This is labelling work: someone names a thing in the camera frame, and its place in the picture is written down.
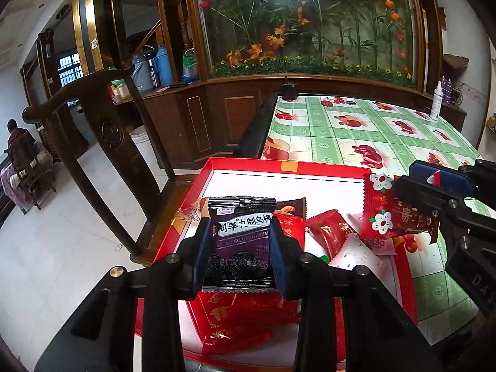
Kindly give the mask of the long red snack packet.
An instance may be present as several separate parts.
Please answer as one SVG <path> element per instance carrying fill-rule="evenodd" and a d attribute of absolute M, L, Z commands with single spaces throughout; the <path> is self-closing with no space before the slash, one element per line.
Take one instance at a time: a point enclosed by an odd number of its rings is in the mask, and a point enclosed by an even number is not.
<path fill-rule="evenodd" d="M 279 220 L 284 235 L 295 238 L 303 250 L 307 215 L 306 198 L 277 201 L 274 215 Z"/>

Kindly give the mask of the red gift box tray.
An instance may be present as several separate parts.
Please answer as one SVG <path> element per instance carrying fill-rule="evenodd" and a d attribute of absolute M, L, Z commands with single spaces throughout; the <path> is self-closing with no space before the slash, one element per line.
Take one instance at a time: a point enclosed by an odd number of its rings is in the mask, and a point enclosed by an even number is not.
<path fill-rule="evenodd" d="M 281 160 L 212 158 L 173 218 L 150 271 L 143 370 L 186 359 L 239 371 L 402 371 L 428 346 L 417 327 L 405 253 L 372 264 L 317 254 L 303 226 L 274 206 L 308 198 L 310 215 L 363 208 L 369 170 Z"/>

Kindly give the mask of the dark purple plum packet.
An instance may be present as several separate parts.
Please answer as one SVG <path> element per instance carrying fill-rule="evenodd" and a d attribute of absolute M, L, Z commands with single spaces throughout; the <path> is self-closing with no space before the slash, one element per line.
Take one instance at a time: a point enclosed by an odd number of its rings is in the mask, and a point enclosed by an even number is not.
<path fill-rule="evenodd" d="M 213 237 L 203 291 L 260 293 L 276 288 L 270 259 L 270 226 L 276 200 L 209 198 Z"/>

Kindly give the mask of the red candy packet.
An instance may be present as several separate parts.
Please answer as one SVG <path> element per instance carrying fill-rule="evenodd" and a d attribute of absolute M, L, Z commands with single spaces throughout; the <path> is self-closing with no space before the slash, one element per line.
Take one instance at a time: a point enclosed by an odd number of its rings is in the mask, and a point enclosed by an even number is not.
<path fill-rule="evenodd" d="M 336 209 L 322 212 L 306 220 L 305 227 L 330 259 L 348 245 L 361 244 L 357 231 Z"/>

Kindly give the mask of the red flower snack packet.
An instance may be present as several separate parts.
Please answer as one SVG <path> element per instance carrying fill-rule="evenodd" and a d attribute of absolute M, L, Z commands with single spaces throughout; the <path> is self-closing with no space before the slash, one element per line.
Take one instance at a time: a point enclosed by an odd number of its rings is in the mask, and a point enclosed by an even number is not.
<path fill-rule="evenodd" d="M 433 216 L 425 215 L 397 198 L 394 185 L 398 179 L 396 175 L 364 175 L 361 237 L 386 239 L 408 233 L 428 233 L 430 243 L 436 243 L 439 223 Z"/>

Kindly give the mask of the white dotted snack packet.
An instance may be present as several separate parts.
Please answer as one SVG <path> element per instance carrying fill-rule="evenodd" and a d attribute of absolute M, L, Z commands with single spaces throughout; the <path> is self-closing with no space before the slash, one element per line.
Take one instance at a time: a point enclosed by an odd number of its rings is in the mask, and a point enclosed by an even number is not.
<path fill-rule="evenodd" d="M 391 238 L 362 239 L 358 214 L 346 214 L 345 221 L 352 228 L 344 244 L 330 265 L 343 270 L 352 270 L 357 265 L 365 265 L 382 282 L 392 277 L 391 256 L 394 256 L 394 245 Z"/>

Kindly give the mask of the large red foil bag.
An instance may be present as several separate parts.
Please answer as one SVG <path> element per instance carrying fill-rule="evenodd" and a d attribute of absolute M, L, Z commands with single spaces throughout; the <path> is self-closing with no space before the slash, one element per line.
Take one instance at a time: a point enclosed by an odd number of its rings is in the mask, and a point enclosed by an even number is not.
<path fill-rule="evenodd" d="M 202 355 L 222 355 L 255 348 L 279 327 L 299 321 L 299 303 L 277 291 L 258 293 L 200 292 L 188 311 L 201 341 Z"/>

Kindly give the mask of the white spray bottle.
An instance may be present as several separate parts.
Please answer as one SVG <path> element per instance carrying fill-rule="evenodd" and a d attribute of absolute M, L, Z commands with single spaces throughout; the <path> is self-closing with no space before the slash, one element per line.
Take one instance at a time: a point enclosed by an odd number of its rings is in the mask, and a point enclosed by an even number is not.
<path fill-rule="evenodd" d="M 437 120 L 439 118 L 441 113 L 442 100 L 443 100 L 442 81 L 439 81 L 434 91 L 433 100 L 430 109 L 430 118 L 432 120 Z"/>

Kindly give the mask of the purple bottles on shelf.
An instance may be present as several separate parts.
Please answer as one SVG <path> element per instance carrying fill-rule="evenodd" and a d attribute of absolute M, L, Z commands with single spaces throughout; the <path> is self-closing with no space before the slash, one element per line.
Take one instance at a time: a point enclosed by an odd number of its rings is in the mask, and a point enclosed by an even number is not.
<path fill-rule="evenodd" d="M 452 91 L 453 91 L 453 85 L 450 78 L 442 77 L 441 90 L 442 90 L 442 103 L 450 104 Z"/>

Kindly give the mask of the wooden cabinet counter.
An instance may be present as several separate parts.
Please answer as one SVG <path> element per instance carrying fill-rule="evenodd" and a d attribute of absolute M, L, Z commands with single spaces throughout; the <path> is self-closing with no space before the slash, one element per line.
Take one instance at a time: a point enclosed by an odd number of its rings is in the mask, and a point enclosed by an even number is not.
<path fill-rule="evenodd" d="M 425 111 L 433 96 L 368 79 L 322 75 L 252 75 L 209 79 L 143 95 L 175 168 L 198 169 L 209 156 L 233 153 L 259 107 L 285 81 L 302 94 L 360 97 Z"/>

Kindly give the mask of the green fruit-pattern tablecloth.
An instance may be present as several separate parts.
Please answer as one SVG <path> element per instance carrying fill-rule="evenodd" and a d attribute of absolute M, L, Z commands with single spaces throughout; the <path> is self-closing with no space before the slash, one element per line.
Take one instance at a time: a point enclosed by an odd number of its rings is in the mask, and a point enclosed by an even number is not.
<path fill-rule="evenodd" d="M 480 155 L 450 123 L 427 113 L 352 97 L 300 96 L 276 100 L 263 153 L 288 159 L 361 166 L 379 175 L 404 175 L 415 160 L 457 169 Z M 445 273 L 444 238 L 403 239 L 413 276 L 418 327 L 429 343 L 469 324 L 477 306 Z"/>

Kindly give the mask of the white plastic bucket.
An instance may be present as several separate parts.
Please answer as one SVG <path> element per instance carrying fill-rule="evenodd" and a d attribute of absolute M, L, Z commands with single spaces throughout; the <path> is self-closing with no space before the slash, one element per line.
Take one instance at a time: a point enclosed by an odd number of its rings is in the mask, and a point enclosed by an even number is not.
<path fill-rule="evenodd" d="M 130 137 L 148 165 L 158 163 L 150 137 L 144 125 L 134 129 L 131 132 Z"/>

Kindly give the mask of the small black box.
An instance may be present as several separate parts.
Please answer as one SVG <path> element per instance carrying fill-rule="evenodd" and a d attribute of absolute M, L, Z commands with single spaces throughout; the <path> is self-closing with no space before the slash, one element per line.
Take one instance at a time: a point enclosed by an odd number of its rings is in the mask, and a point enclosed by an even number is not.
<path fill-rule="evenodd" d="M 283 100 L 293 101 L 298 98 L 299 92 L 294 83 L 284 82 L 281 84 L 280 95 Z"/>

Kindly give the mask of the green-label plastic bottle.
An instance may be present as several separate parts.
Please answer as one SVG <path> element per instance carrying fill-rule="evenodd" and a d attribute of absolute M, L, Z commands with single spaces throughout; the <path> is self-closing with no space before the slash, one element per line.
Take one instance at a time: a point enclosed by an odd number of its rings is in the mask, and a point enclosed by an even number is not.
<path fill-rule="evenodd" d="M 199 79 L 197 60 L 194 48 L 184 52 L 182 60 L 182 81 L 186 83 L 195 82 Z"/>

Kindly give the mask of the grey thermos jug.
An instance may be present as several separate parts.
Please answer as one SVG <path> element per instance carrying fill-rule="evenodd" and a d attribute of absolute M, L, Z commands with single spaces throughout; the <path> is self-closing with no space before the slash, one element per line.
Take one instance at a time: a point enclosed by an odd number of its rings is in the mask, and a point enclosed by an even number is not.
<path fill-rule="evenodd" d="M 150 64 L 144 55 L 134 55 L 132 58 L 134 66 L 131 75 L 138 92 L 143 95 L 154 89 L 154 84 L 151 79 Z"/>

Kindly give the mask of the blue thermos jug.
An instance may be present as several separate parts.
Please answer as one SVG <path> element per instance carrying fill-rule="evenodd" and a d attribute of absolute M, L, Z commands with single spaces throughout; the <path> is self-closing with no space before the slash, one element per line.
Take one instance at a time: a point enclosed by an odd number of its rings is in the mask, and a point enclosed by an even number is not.
<path fill-rule="evenodd" d="M 153 59 L 160 86 L 169 86 L 173 82 L 168 54 L 164 46 L 159 45 Z"/>

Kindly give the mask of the floral glass partition panel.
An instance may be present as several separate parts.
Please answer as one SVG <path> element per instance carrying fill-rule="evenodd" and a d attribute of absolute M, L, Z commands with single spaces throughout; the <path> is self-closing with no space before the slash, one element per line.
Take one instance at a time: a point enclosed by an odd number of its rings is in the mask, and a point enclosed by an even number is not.
<path fill-rule="evenodd" d="M 415 87 L 415 0 L 197 0 L 209 74 L 315 74 Z"/>

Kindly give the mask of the seated person in background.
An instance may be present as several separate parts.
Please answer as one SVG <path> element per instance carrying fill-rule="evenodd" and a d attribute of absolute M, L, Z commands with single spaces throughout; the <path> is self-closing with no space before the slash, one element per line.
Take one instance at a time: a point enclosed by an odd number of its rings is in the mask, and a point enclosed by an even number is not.
<path fill-rule="evenodd" d="M 8 120 L 8 122 L 7 122 L 7 130 L 10 133 L 9 138 L 7 140 L 7 152 L 8 152 L 8 156 L 9 156 L 11 162 L 13 164 L 15 164 L 16 163 L 16 160 L 17 160 L 16 154 L 14 153 L 14 151 L 12 149 L 10 149 L 10 145 L 16 139 L 25 136 L 26 137 L 27 145 L 29 146 L 30 149 L 34 150 L 35 139 L 33 138 L 33 136 L 31 135 L 31 133 L 27 129 L 19 128 L 19 126 L 17 125 L 17 122 L 13 118 L 11 118 L 10 120 Z"/>

